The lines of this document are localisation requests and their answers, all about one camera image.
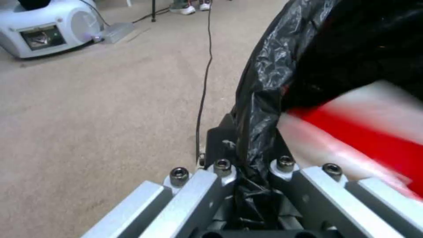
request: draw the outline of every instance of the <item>sneaker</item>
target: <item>sneaker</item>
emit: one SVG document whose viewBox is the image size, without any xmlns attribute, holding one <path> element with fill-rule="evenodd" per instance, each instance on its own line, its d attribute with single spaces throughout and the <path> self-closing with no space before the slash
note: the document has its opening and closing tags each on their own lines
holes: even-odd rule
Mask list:
<svg viewBox="0 0 423 238">
<path fill-rule="evenodd" d="M 210 10 L 210 0 L 200 0 L 200 10 L 201 11 Z"/>
<path fill-rule="evenodd" d="M 191 5 L 191 0 L 174 0 L 169 10 L 182 15 L 190 15 L 195 13 L 195 8 Z"/>
</svg>

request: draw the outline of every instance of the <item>black plastic bag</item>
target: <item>black plastic bag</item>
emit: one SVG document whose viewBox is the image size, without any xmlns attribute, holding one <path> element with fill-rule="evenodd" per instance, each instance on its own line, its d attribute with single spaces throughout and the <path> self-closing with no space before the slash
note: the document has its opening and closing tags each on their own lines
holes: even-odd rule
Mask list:
<svg viewBox="0 0 423 238">
<path fill-rule="evenodd" d="M 316 106 L 387 80 L 423 99 L 421 0 L 291 0 L 270 24 L 242 73 L 231 112 L 237 131 L 236 222 L 277 228 L 268 166 L 291 156 L 282 111 Z"/>
</svg>

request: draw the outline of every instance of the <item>white device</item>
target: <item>white device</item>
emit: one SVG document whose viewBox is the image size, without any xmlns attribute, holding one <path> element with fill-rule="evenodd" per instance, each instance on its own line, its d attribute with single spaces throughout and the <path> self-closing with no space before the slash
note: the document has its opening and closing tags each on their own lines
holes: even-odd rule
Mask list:
<svg viewBox="0 0 423 238">
<path fill-rule="evenodd" d="M 93 0 L 85 0 L 96 7 Z M 79 0 L 51 0 L 25 10 L 19 2 L 0 7 L 0 46 L 18 58 L 49 55 L 90 42 L 103 28 L 96 12 Z"/>
</svg>

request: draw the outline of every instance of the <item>black cord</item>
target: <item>black cord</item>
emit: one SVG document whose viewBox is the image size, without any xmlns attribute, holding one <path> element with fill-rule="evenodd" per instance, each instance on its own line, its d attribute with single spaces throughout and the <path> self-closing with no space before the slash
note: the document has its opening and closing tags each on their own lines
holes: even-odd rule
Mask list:
<svg viewBox="0 0 423 238">
<path fill-rule="evenodd" d="M 156 15 L 165 14 L 165 13 L 167 13 L 167 12 L 169 12 L 169 8 L 163 8 L 163 9 L 161 9 L 161 10 L 156 11 Z M 141 17 L 141 18 L 140 18 L 140 19 L 138 19 L 138 20 L 133 21 L 132 23 L 137 23 L 137 22 L 142 21 L 142 20 L 144 20 L 145 18 L 147 18 L 147 17 L 151 17 L 151 16 L 152 16 L 152 14 L 150 13 L 150 14 L 148 14 L 148 15 L 145 15 L 145 16 Z"/>
<path fill-rule="evenodd" d="M 204 99 L 206 98 L 206 91 L 207 91 L 207 76 L 209 75 L 209 68 L 210 68 L 210 64 L 212 63 L 213 60 L 213 55 L 212 55 L 212 34 L 210 33 L 210 13 L 212 12 L 212 3 L 213 1 L 210 1 L 210 9 L 209 9 L 209 17 L 208 17 L 208 22 L 207 22 L 207 30 L 209 32 L 209 55 L 210 55 L 210 59 L 209 62 L 207 63 L 207 67 L 206 67 L 206 73 L 204 74 L 204 83 L 203 83 L 203 95 L 201 97 L 201 102 L 200 102 L 200 110 L 198 111 L 198 117 L 197 117 L 197 127 L 195 129 L 195 161 L 198 162 L 198 159 L 200 158 L 200 123 L 201 123 L 201 114 L 203 113 L 203 106 L 204 106 Z"/>
<path fill-rule="evenodd" d="M 81 2 L 87 4 L 88 6 L 90 6 L 94 11 L 96 11 L 97 15 L 101 18 L 101 20 L 104 22 L 104 24 L 106 24 L 106 26 L 110 26 L 109 23 L 106 22 L 106 20 L 103 18 L 103 16 L 99 13 L 99 11 L 91 4 L 89 4 L 88 2 L 84 1 L 84 0 L 80 0 Z"/>
<path fill-rule="evenodd" d="M 106 22 L 106 20 L 103 18 L 103 16 L 100 14 L 100 12 L 93 6 L 93 5 L 91 5 L 91 4 L 89 4 L 88 2 L 86 2 L 86 1 L 84 1 L 84 0 L 80 0 L 81 2 L 83 2 L 83 3 L 85 3 L 85 4 L 87 4 L 88 6 L 90 6 L 94 11 L 96 11 L 96 13 L 97 13 L 97 15 L 101 18 L 101 20 L 104 22 L 104 24 L 106 25 L 106 26 L 110 26 L 109 25 L 109 23 L 107 23 Z M 161 10 L 158 10 L 158 11 L 156 11 L 156 15 L 161 15 L 161 14 L 165 14 L 166 12 L 168 12 L 169 11 L 169 8 L 164 8 L 164 9 L 161 9 Z M 137 23 L 137 22 L 139 22 L 139 21 L 142 21 L 142 20 L 144 20 L 145 18 L 147 18 L 147 17 L 151 17 L 151 15 L 153 15 L 153 14 L 148 14 L 148 15 L 145 15 L 145 16 L 143 16 L 143 17 L 141 17 L 140 19 L 138 19 L 138 20 L 135 20 L 135 21 L 133 21 L 132 23 Z"/>
</svg>

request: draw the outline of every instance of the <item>beige carpet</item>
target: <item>beige carpet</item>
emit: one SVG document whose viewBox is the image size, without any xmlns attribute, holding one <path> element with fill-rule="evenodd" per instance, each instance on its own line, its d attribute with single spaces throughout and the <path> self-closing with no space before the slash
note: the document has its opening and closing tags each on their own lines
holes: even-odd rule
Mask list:
<svg viewBox="0 0 423 238">
<path fill-rule="evenodd" d="M 99 5 L 109 22 L 123 22 L 150 10 L 133 2 Z M 202 144 L 284 3 L 215 0 Z M 206 12 L 168 13 L 115 45 L 35 61 L 0 51 L 1 237 L 79 237 L 144 180 L 193 170 L 206 24 Z"/>
</svg>

